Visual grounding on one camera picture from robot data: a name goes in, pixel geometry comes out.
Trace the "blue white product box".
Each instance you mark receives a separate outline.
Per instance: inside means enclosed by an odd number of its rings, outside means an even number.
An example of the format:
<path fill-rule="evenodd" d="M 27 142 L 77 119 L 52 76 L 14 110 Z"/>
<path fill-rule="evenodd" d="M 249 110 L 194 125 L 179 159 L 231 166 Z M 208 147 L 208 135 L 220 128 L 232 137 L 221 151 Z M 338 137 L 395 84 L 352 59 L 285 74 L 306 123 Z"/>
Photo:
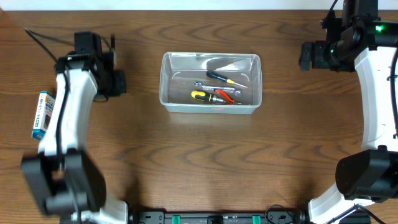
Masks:
<path fill-rule="evenodd" d="M 44 137 L 52 117 L 54 104 L 55 98 L 51 94 L 47 91 L 40 92 L 32 128 L 32 138 L 41 140 Z"/>

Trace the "red handled pliers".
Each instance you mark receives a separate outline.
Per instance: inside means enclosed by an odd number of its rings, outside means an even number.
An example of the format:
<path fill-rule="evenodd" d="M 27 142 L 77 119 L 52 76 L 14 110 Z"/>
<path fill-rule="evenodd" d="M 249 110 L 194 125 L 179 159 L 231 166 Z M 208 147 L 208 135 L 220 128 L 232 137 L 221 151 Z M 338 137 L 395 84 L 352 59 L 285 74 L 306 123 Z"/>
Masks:
<path fill-rule="evenodd" d="M 225 101 L 227 105 L 242 105 L 242 103 L 234 100 L 232 97 L 230 97 L 227 92 L 225 92 L 224 90 L 221 89 L 216 89 L 215 93 L 222 97 Z"/>

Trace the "silver offset wrench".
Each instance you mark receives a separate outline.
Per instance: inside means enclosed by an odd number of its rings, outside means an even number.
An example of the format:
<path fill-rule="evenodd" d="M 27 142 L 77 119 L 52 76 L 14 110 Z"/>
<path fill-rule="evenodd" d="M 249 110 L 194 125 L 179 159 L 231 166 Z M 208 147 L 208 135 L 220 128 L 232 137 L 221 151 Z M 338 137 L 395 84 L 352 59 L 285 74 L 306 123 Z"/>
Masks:
<path fill-rule="evenodd" d="M 240 96 L 242 91 L 235 88 L 235 87 L 230 87 L 230 86 L 214 86 L 214 85 L 206 85 L 203 84 L 202 82 L 195 82 L 194 83 L 195 87 L 198 87 L 202 90 L 211 90 L 211 91 L 216 91 L 216 90 L 223 90 L 227 93 L 234 93 L 236 96 Z"/>

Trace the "stubby yellow black screwdriver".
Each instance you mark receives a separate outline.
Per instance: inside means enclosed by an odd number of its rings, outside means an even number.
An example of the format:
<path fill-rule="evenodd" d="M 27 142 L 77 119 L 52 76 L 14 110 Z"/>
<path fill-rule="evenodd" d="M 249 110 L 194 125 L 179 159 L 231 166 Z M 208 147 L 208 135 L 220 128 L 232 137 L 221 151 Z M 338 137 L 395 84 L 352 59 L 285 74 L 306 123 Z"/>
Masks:
<path fill-rule="evenodd" d="M 191 97 L 196 99 L 196 100 L 200 100 L 200 101 L 204 101 L 204 102 L 208 102 L 208 103 L 213 103 L 213 104 L 226 104 L 226 100 L 220 98 L 219 96 L 216 96 L 214 94 L 205 92 L 205 91 L 198 91 L 198 90 L 193 90 L 191 92 Z"/>

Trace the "slim black yellow screwdriver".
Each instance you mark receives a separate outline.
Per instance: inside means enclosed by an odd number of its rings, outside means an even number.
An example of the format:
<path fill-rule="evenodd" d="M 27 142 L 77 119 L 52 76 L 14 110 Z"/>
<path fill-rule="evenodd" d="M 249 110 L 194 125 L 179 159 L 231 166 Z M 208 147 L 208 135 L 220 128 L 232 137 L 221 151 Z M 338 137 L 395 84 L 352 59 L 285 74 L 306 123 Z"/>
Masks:
<path fill-rule="evenodd" d="M 206 75 L 209 78 L 216 79 L 216 80 L 219 80 L 219 81 L 222 81 L 222 82 L 225 82 L 225 83 L 229 83 L 229 84 L 241 87 L 241 88 L 248 88 L 246 85 L 243 85 L 242 83 L 239 83 L 236 80 L 230 79 L 230 78 L 228 78 L 228 77 L 226 77 L 224 75 L 221 75 L 221 74 L 219 74 L 219 73 L 217 73 L 215 71 L 209 70 L 209 71 L 206 72 Z"/>

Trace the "black orange pen tool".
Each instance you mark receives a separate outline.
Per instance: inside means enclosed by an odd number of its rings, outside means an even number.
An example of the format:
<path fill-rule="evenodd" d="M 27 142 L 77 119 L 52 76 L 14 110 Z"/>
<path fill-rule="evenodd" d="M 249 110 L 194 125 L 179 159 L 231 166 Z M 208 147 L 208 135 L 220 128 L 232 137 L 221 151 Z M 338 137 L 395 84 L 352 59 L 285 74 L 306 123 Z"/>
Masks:
<path fill-rule="evenodd" d="M 117 65 L 117 54 L 116 54 L 116 39 L 114 34 L 111 34 L 111 51 L 113 53 L 113 68 L 115 69 Z"/>

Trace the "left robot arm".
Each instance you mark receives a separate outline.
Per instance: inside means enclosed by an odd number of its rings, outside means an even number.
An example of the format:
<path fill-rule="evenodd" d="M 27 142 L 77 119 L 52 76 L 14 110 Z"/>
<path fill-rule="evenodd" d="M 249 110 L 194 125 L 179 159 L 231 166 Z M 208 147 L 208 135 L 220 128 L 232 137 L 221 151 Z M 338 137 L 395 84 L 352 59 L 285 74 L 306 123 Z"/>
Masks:
<path fill-rule="evenodd" d="M 88 122 L 97 94 L 123 77 L 116 54 L 74 54 L 55 65 L 57 94 L 47 132 L 21 169 L 39 210 L 70 223 L 127 223 L 128 205 L 107 194 L 102 173 L 86 152 Z"/>

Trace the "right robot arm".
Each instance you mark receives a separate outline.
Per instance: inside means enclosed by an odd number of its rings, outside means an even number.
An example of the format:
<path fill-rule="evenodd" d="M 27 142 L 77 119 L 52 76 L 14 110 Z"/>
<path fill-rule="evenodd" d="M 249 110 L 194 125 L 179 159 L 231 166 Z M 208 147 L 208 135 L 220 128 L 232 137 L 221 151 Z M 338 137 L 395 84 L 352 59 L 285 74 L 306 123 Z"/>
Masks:
<path fill-rule="evenodd" d="M 324 18 L 326 39 L 302 44 L 301 70 L 358 74 L 363 140 L 341 159 L 335 183 L 308 203 L 310 223 L 339 223 L 354 211 L 397 198 L 397 24 L 378 17 Z"/>

